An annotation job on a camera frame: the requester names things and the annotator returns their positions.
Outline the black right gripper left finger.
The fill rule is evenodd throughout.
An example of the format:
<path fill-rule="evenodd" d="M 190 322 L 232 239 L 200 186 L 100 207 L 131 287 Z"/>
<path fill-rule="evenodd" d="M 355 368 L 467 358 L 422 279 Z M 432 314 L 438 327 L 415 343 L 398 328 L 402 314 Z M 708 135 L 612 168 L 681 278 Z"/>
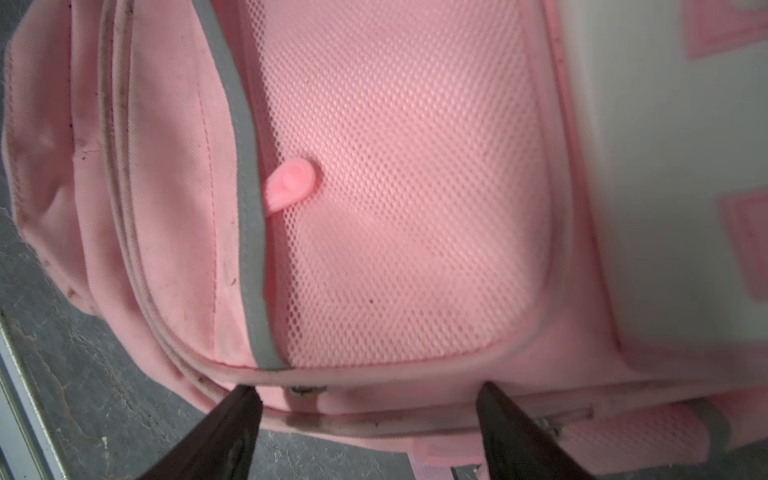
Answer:
<path fill-rule="evenodd" d="M 236 387 L 140 479 L 248 478 L 262 414 L 255 388 Z"/>

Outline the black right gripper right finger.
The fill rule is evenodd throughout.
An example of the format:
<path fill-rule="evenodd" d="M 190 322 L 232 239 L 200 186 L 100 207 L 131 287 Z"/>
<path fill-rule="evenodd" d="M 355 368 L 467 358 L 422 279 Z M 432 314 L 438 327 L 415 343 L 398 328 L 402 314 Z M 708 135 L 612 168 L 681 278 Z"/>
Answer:
<path fill-rule="evenodd" d="M 593 477 L 495 384 L 482 385 L 476 411 L 491 479 L 589 480 Z"/>

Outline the pink school backpack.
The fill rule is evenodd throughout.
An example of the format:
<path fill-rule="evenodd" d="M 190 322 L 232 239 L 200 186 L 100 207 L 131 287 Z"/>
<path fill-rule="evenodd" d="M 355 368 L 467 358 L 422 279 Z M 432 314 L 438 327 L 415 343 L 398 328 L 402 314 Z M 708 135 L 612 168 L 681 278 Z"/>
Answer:
<path fill-rule="evenodd" d="M 767 436 L 763 1 L 35 1 L 11 212 L 208 415 L 477 464 L 498 386 L 587 472 Z"/>

